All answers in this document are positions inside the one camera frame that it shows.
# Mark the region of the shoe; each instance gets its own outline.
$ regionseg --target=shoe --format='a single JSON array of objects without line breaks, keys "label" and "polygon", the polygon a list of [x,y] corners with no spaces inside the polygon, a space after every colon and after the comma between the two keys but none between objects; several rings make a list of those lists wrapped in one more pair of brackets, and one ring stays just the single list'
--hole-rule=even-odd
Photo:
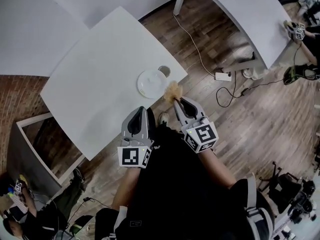
[{"label": "shoe", "polygon": [[169,124],[169,114],[166,113],[166,112],[162,112],[160,115],[159,115],[159,118],[158,118],[158,123],[159,125],[165,125],[165,126],[168,126]]},{"label": "shoe", "polygon": [[75,168],[73,170],[73,176],[75,178],[78,178],[81,181],[81,183],[85,182],[85,177],[82,176],[81,171],[79,170],[79,168]]}]

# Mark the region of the chair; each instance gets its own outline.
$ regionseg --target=chair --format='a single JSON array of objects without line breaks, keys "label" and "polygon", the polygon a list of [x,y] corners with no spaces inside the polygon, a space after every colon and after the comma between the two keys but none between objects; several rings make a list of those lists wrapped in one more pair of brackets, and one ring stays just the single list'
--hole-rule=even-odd
[{"label": "chair", "polygon": [[[293,180],[298,181],[299,179],[288,172],[286,174],[279,175],[282,169],[277,169],[277,164],[275,162],[272,164],[274,165],[272,178],[260,178],[261,183],[258,190],[263,192],[269,187],[268,195],[276,204],[279,213],[282,214],[287,207],[293,203],[303,186],[300,183],[293,182]],[[262,182],[268,182],[263,189],[260,188]]]}]

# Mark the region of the white desk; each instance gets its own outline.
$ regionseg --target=white desk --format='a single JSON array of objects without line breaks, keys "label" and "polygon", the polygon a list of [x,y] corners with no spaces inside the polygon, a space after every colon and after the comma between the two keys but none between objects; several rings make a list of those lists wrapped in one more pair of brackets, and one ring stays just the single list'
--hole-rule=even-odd
[{"label": "white desk", "polygon": [[[178,15],[184,0],[177,0],[173,13]],[[269,69],[290,39],[283,27],[290,17],[278,0],[213,0],[246,36],[256,59],[225,67],[224,72],[247,68]]]},{"label": "white desk", "polygon": [[167,83],[187,75],[162,44],[119,7],[65,56],[41,97],[66,135],[91,160],[121,132],[130,112],[139,106],[149,108],[160,98],[143,97],[137,78],[163,65],[171,70]]}]

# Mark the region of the brick wall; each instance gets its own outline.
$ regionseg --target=brick wall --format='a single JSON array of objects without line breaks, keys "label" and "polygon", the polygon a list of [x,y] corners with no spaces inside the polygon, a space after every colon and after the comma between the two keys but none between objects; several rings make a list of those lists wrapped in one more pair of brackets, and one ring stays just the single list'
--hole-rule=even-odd
[{"label": "brick wall", "polygon": [[6,171],[13,122],[48,112],[40,92],[48,77],[0,75],[0,174]]}]

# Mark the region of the floor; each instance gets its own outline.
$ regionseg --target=floor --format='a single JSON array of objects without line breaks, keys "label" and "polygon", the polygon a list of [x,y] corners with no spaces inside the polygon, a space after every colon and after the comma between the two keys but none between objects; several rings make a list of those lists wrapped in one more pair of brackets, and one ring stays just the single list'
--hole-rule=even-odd
[{"label": "floor", "polygon": [[[284,172],[291,172],[298,177],[312,177],[313,147],[317,140],[315,132],[318,123],[314,110],[317,83],[299,79],[287,86],[284,86],[282,82],[260,86],[249,95],[232,100],[229,107],[220,107],[216,100],[217,90],[220,87],[233,90],[235,75],[232,75],[232,82],[220,82],[215,81],[203,69],[190,37],[173,18],[173,8],[174,2],[168,3],[141,23],[186,69],[188,76],[181,82],[183,94],[200,103],[207,116],[214,122],[219,134],[219,142],[214,150],[216,155],[235,174],[237,179],[250,172],[254,172],[257,179],[260,176],[269,177],[273,169],[272,161],[276,161],[284,169]],[[297,11],[295,4],[286,5],[285,8],[290,15]],[[201,52],[203,63],[209,71],[219,70],[222,66],[248,60],[252,57],[253,50],[245,37],[211,0],[185,0],[177,18],[193,36]],[[263,80],[245,79],[238,72],[236,74],[235,95],[239,96],[246,87],[281,80],[288,65],[293,64],[292,57],[290,56],[287,61],[287,66],[275,68]],[[25,85],[25,88],[31,90],[34,98],[26,99],[24,103],[18,103],[19,106],[28,107],[26,113],[22,113],[18,108],[5,110],[2,108],[4,99],[0,100],[2,125],[4,124],[3,120],[5,122],[7,120],[6,125],[10,126],[13,119],[21,119],[22,116],[28,118],[34,113],[33,110],[36,111],[36,114],[42,114],[46,111],[39,98],[41,86],[46,79],[41,77],[31,77],[30,79],[36,84]],[[2,83],[1,81],[6,83],[8,76],[0,76],[0,83]],[[28,90],[15,92],[14,84],[11,83],[11,86],[12,88],[6,92],[9,92],[8,95],[14,96],[16,100],[21,93],[28,92]],[[230,98],[226,90],[219,91],[218,99],[223,106],[228,105]],[[163,100],[157,101],[152,109],[156,117],[160,112],[168,111],[171,116],[169,125],[175,129],[179,127],[173,108]],[[2,171],[6,161],[6,138],[7,131],[10,130],[9,126],[4,128],[0,125]],[[119,137],[92,161],[85,161],[81,165],[80,168],[86,177],[86,192],[81,198],[92,197],[105,205],[112,203],[125,171],[124,168],[119,167],[118,143]],[[74,211],[79,208],[79,205],[74,207]],[[102,206],[98,202],[86,202],[72,218],[71,223],[79,216],[95,215],[101,208]],[[88,232],[84,229],[80,233],[80,238],[94,239],[93,232],[93,229]]]}]

